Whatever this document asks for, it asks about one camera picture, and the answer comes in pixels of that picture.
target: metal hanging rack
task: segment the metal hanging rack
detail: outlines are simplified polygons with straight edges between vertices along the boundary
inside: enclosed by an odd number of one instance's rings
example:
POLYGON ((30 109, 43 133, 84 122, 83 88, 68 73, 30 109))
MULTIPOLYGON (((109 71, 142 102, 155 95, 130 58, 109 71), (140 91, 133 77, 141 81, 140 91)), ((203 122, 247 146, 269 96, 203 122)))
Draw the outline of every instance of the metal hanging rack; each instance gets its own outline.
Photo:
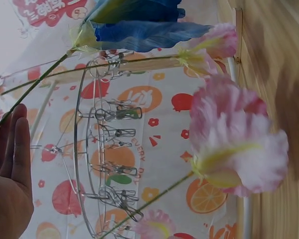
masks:
MULTIPOLYGON (((136 177, 138 169, 135 167, 128 167, 125 165, 116 165, 113 162, 108 162, 106 158, 106 150, 115 150, 118 147, 131 147, 132 144, 125 142, 125 137, 134 137, 136 130, 133 128, 116 128, 111 125, 112 122, 117 120, 138 120, 143 117, 143 112, 140 107, 134 107, 131 101, 118 101, 116 99, 105 99, 102 97, 101 82, 104 82, 104 78, 108 81, 115 80, 119 77, 128 75, 131 71, 120 70, 120 67, 125 63, 124 57, 126 55, 133 54, 131 52, 120 52, 118 54, 111 54, 107 52, 104 56, 101 56, 103 60, 106 60, 112 65, 109 65, 106 69, 99 70, 93 68, 85 70, 79 85, 78 98, 76 104, 76 111, 74 115, 74 174, 76 187, 72 185, 73 191, 78 196, 80 207, 82 209, 82 215, 87 229, 92 238, 99 238, 102 234, 106 233, 110 228, 109 222, 106 221, 106 213, 108 208, 119 208, 124 210, 127 215, 131 216, 131 220, 137 222, 142 217, 141 212, 136 212, 135 204, 139 200, 136 196, 136 191, 128 190, 124 188, 116 189, 114 187, 106 185, 106 177, 110 174, 123 174, 131 177, 136 177), (84 112, 81 106, 81 92, 83 88, 84 79, 86 75, 90 74, 93 77, 94 89, 99 90, 99 97, 96 99, 95 91, 93 92, 93 99, 91 100, 91 108, 89 112, 84 112), (85 133, 85 145, 82 151, 78 148, 78 122, 82 118, 87 120, 86 133, 85 133), (99 164, 93 165, 89 154, 89 138, 96 134, 97 150, 99 157, 99 164), (82 170, 78 163, 78 157, 84 155, 85 157, 85 169, 82 170), (92 175, 92 171, 99 172, 99 180, 95 180, 92 175), (88 175, 89 192, 83 191, 81 188, 81 177, 83 174, 88 175), (91 226, 90 219, 87 214, 87 209, 84 206, 84 197, 94 199, 99 209, 99 220, 101 220, 101 208, 103 209, 103 219, 100 221, 100 230, 96 232, 93 226, 91 226)), ((88 66, 97 65, 100 57, 90 61, 88 66)), ((130 231, 130 226, 126 225, 120 227, 117 231, 112 233, 112 238, 116 239, 129 239, 123 236, 123 232, 130 231)))

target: blue artificial flower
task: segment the blue artificial flower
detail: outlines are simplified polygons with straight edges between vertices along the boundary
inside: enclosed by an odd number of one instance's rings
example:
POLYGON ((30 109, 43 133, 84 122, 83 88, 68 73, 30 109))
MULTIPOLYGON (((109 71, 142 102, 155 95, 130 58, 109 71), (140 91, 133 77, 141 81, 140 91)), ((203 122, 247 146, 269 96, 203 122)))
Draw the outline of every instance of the blue artificial flower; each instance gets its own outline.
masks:
POLYGON ((177 22, 181 0, 99 0, 80 26, 76 47, 149 52, 198 38, 212 27, 177 22))

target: flower stem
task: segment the flower stem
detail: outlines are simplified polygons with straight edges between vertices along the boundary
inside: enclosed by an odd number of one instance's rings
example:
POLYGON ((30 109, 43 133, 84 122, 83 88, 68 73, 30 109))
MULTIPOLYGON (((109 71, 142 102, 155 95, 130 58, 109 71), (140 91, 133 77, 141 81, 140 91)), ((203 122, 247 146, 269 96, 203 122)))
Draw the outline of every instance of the flower stem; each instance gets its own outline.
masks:
POLYGON ((47 77, 58 65, 61 64, 66 58, 68 58, 68 53, 62 56, 59 60, 57 60, 46 72, 43 73, 43 75, 34 81, 33 85, 17 100, 17 102, 12 106, 10 111, 3 116, 3 118, 0 121, 0 126, 6 121, 6 119, 9 117, 9 115, 13 112, 14 108, 19 105, 24 98, 45 78, 47 77))
MULTIPOLYGON (((143 210, 144 208, 146 208, 147 206, 149 206, 153 202, 157 201, 159 198, 161 198, 162 196, 164 196, 170 190, 174 189, 179 184, 181 184, 182 182, 184 182, 186 179, 190 178, 193 175, 194 175, 193 171, 189 172, 185 177, 181 178, 180 180, 178 180, 177 182, 175 182, 174 184, 172 184, 171 186, 169 186, 166 190, 164 190, 160 194, 158 194, 156 197, 152 198, 150 201, 148 201, 147 203, 145 203, 143 206, 141 206, 140 208, 138 208, 137 210, 135 210, 135 212, 131 214, 131 217, 135 216, 138 212, 140 212, 141 210, 143 210)), ((123 221, 121 221, 120 223, 116 224, 112 229, 110 229, 108 232, 106 232, 105 234, 103 234, 99 239, 104 239, 107 235, 109 235, 112 232, 114 232, 116 228, 118 228, 121 225, 123 225, 129 219, 130 219, 130 216, 127 216, 123 221)))
MULTIPOLYGON (((143 58, 143 59, 136 59, 136 60, 129 60, 129 61, 126 61, 126 63, 132 63, 132 62, 140 62, 140 61, 149 61, 149 60, 158 60, 158 59, 170 59, 170 58, 177 58, 178 56, 175 55, 175 56, 159 56, 159 57, 150 57, 150 58, 143 58)), ((46 76, 46 78, 49 78, 49 77, 52 77, 52 76, 57 76, 57 75, 62 75, 62 74, 65 74, 65 73, 70 73, 70 72, 74 72, 74 71, 82 71, 82 70, 85 70, 85 69, 93 69, 93 68, 98 68, 98 67, 105 67, 105 66, 110 66, 110 65, 115 65, 117 63, 113 62, 113 63, 106 63, 106 64, 102 64, 102 65, 97 65, 97 66, 87 66, 87 67, 84 67, 84 68, 79 68, 79 69, 73 69, 73 70, 68 70, 68 71, 63 71, 63 72, 58 72, 58 73, 55 73, 55 74, 51 74, 49 76, 46 76)), ((38 79, 36 80, 33 80, 33 81, 29 81, 29 82, 26 82, 26 83, 23 83, 17 87, 14 87, 10 90, 7 90, 5 92, 3 92, 1 95, 5 95, 5 94, 8 94, 12 91, 15 91, 17 89, 20 89, 24 86, 27 86, 27 85, 30 85, 34 82, 36 82, 38 79)))

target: wooden wall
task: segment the wooden wall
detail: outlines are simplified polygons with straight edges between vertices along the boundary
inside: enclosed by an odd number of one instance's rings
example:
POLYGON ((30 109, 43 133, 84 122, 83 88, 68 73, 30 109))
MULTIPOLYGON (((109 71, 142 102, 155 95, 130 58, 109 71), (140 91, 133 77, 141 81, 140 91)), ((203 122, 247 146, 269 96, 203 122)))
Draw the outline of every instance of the wooden wall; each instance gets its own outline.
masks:
POLYGON ((218 0, 220 21, 233 7, 243 10, 239 84, 259 92, 290 143, 287 179, 254 196, 252 239, 299 239, 299 0, 218 0))

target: finger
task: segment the finger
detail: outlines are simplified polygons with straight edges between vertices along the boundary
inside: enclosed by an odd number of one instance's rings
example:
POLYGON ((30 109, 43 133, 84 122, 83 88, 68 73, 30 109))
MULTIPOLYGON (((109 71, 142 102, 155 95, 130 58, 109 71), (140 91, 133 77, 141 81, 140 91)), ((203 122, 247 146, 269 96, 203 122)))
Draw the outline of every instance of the finger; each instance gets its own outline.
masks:
POLYGON ((18 119, 26 117, 26 113, 27 110, 25 105, 23 104, 20 104, 17 107, 15 107, 12 113, 5 158, 0 170, 0 176, 2 177, 6 177, 6 178, 11 177, 12 166, 13 166, 15 125, 18 119))
POLYGON ((26 118, 20 118, 15 126, 15 146, 11 179, 21 185, 32 197, 30 131, 26 118))
POLYGON ((9 136, 11 116, 0 126, 0 169, 4 161, 6 144, 9 136))

